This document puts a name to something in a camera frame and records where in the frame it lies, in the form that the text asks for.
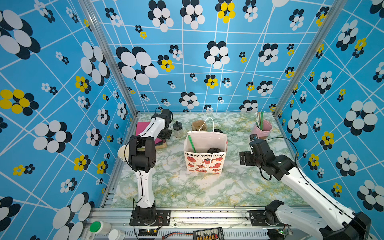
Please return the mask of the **green drinking straw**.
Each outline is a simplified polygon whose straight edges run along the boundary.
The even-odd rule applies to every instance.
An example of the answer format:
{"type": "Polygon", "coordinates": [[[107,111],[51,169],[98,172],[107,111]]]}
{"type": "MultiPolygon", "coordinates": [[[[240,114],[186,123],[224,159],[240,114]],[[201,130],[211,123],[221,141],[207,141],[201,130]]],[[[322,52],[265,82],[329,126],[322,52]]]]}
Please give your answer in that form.
{"type": "Polygon", "coordinates": [[[189,142],[191,144],[191,147],[192,147],[194,153],[196,153],[196,149],[195,149],[195,146],[194,146],[194,143],[193,143],[191,135],[188,135],[188,139],[189,139],[189,142]]]}

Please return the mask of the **pink paper napkin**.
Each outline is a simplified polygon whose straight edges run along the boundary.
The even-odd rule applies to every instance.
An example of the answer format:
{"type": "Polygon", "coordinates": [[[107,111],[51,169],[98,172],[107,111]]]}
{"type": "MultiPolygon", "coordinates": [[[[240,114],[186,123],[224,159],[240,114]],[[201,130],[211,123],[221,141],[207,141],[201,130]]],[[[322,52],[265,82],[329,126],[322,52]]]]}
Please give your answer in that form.
{"type": "Polygon", "coordinates": [[[163,121],[139,122],[137,123],[136,136],[157,137],[164,128],[165,123],[163,121]]]}

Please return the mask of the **white red paper gift bag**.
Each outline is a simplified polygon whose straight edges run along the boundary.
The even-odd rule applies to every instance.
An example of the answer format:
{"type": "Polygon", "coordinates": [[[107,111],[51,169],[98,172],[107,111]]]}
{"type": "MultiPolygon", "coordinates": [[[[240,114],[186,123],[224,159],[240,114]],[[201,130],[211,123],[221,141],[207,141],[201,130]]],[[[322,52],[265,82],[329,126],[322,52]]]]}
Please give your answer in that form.
{"type": "Polygon", "coordinates": [[[183,151],[188,171],[215,175],[222,173],[228,149],[228,136],[224,133],[214,132],[214,130],[215,126],[209,132],[190,131],[187,133],[183,151]],[[192,137],[196,153],[191,147],[188,135],[192,137]],[[209,154],[207,153],[209,148],[219,148],[222,152],[209,154]]]}

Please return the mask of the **black cup lid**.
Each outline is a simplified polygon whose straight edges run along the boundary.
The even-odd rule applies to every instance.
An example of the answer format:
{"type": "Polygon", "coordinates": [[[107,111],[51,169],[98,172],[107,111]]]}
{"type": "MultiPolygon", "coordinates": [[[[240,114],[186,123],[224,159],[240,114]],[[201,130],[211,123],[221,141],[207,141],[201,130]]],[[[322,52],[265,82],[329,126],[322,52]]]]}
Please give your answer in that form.
{"type": "Polygon", "coordinates": [[[221,152],[222,152],[222,150],[219,148],[209,148],[207,151],[207,153],[209,153],[209,154],[217,154],[217,153],[221,153],[221,152]]]}

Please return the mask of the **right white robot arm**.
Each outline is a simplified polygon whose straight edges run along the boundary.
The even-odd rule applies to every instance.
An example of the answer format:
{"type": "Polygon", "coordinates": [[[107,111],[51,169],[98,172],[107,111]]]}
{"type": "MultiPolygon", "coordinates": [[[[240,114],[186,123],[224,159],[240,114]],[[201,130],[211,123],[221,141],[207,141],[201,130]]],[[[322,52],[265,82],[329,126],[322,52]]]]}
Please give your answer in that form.
{"type": "Polygon", "coordinates": [[[297,228],[318,240],[368,240],[371,219],[363,212],[354,213],[333,199],[286,155],[276,156],[266,140],[250,135],[250,151],[240,152],[240,164],[256,166],[260,173],[275,178],[299,194],[318,217],[295,210],[283,201],[274,200],[265,207],[263,219],[269,226],[278,224],[297,228]]]}

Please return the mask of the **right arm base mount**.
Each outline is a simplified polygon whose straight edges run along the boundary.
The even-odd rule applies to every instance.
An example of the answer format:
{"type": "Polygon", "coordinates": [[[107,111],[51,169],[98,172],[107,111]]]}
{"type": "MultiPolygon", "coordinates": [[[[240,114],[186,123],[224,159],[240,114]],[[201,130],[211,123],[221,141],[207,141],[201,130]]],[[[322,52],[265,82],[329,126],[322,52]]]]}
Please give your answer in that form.
{"type": "Polygon", "coordinates": [[[244,217],[247,221],[251,222],[252,227],[288,227],[288,225],[282,223],[268,223],[264,210],[246,211],[244,217]]]}

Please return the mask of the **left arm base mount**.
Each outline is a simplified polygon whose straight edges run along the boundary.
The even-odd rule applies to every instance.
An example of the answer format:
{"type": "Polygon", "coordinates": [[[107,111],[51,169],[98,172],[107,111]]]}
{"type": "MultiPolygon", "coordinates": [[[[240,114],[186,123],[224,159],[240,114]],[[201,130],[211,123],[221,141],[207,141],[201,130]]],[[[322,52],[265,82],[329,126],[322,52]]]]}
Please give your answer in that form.
{"type": "Polygon", "coordinates": [[[136,207],[131,212],[130,226],[169,226],[170,219],[170,210],[136,207]]]}

